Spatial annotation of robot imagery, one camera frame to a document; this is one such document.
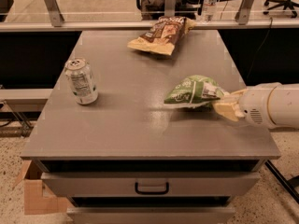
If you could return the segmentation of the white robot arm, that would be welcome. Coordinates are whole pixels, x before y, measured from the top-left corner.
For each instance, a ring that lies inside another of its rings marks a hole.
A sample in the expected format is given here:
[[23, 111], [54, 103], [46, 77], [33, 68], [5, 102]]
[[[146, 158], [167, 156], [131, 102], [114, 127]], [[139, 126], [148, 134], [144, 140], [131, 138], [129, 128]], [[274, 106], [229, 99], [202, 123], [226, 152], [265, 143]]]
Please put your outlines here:
[[263, 83], [225, 95], [214, 110], [231, 120], [268, 129], [299, 128], [299, 84]]

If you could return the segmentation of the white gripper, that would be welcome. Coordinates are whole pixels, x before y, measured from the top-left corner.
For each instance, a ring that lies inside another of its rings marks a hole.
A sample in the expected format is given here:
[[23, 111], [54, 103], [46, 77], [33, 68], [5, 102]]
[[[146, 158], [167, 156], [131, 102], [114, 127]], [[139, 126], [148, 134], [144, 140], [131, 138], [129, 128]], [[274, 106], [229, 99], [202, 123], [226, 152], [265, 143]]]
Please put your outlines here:
[[271, 93], [279, 85], [279, 82], [263, 83], [234, 91], [215, 102], [213, 108], [219, 115], [231, 121], [239, 121], [245, 117], [245, 121], [251, 125], [276, 128], [277, 125], [268, 111], [268, 103]]

